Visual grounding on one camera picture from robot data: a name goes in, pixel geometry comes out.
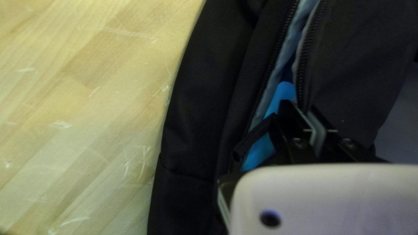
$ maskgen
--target zipper teeth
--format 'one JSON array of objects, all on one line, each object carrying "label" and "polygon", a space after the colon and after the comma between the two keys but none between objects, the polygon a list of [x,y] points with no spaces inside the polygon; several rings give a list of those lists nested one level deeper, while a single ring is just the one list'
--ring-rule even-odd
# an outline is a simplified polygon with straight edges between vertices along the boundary
[{"label": "zipper teeth", "polygon": [[245,126],[244,135],[250,129],[251,121],[254,118],[254,115],[255,115],[255,112],[257,110],[258,104],[260,103],[261,98],[263,97],[264,90],[265,90],[265,88],[267,86],[267,81],[268,81],[268,79],[271,76],[271,72],[272,72],[272,70],[274,68],[275,62],[276,62],[277,57],[279,55],[280,48],[281,48],[281,46],[283,44],[283,41],[285,39],[285,36],[287,34],[287,31],[288,31],[289,25],[291,23],[291,20],[292,20],[293,16],[295,15],[296,9],[297,9],[298,4],[299,4],[299,1],[300,0],[293,1],[292,7],[289,10],[289,13],[287,14],[287,16],[285,18],[285,24],[284,24],[284,26],[283,26],[283,28],[282,28],[282,30],[280,32],[280,35],[278,37],[277,43],[276,43],[275,48],[273,50],[273,54],[272,54],[271,59],[270,59],[270,61],[268,63],[268,66],[267,66],[266,73],[265,73],[265,75],[263,77],[263,80],[261,81],[260,89],[258,90],[257,97],[255,99],[254,107],[252,108],[251,113],[250,113],[250,118],[248,119],[248,122],[247,122],[247,124]]},{"label": "zipper teeth", "polygon": [[322,15],[324,14],[324,10],[326,5],[328,4],[329,0],[320,0],[320,3],[318,5],[317,10],[315,11],[315,15],[313,16],[313,19],[311,21],[311,24],[309,25],[308,31],[306,32],[305,39],[303,41],[301,53],[299,56],[299,63],[298,63],[298,69],[296,72],[296,91],[297,91],[297,100],[298,100],[298,106],[303,111],[306,112],[304,108],[303,103],[303,85],[304,80],[303,77],[305,76],[305,69],[306,69],[306,63],[308,60],[308,53],[311,49],[312,41],[314,40],[315,31],[318,28],[319,21],[322,18]]}]

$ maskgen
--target white plastic device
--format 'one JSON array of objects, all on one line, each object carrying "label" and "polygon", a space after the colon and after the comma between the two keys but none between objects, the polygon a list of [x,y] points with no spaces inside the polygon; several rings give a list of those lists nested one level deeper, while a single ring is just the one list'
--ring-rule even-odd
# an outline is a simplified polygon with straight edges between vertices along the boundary
[{"label": "white plastic device", "polygon": [[267,166],[245,174],[230,235],[418,235],[418,166]]}]

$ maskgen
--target dark fabric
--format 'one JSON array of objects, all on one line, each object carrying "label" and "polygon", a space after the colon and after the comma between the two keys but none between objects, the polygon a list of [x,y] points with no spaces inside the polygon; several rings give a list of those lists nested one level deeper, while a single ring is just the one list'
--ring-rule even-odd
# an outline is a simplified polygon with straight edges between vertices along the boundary
[{"label": "dark fabric", "polygon": [[[215,181],[248,129],[292,3],[206,1],[168,107],[148,235],[226,233]],[[304,107],[315,104],[342,134],[370,146],[416,52],[415,3],[330,0],[310,52]]]},{"label": "dark fabric", "polygon": [[417,47],[416,0],[336,0],[324,10],[308,54],[304,104],[341,135],[370,147]]},{"label": "dark fabric", "polygon": [[[263,1],[253,2],[261,6]],[[195,25],[163,129],[148,235],[224,232],[214,217],[212,190],[229,101],[257,22],[248,5],[207,0]]]}]

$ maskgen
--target gray fabric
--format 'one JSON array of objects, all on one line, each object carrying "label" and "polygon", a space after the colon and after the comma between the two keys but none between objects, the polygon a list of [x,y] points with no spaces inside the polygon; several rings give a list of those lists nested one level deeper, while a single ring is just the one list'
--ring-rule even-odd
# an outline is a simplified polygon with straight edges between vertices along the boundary
[{"label": "gray fabric", "polygon": [[418,63],[375,140],[376,155],[394,163],[418,164]]}]

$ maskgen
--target black hole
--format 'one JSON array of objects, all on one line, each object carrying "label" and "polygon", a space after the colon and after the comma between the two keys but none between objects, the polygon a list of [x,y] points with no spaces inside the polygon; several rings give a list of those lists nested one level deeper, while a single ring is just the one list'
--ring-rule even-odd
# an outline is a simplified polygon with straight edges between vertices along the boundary
[{"label": "black hole", "polygon": [[280,226],[280,217],[274,211],[264,211],[260,215],[261,222],[269,227],[278,227]]}]

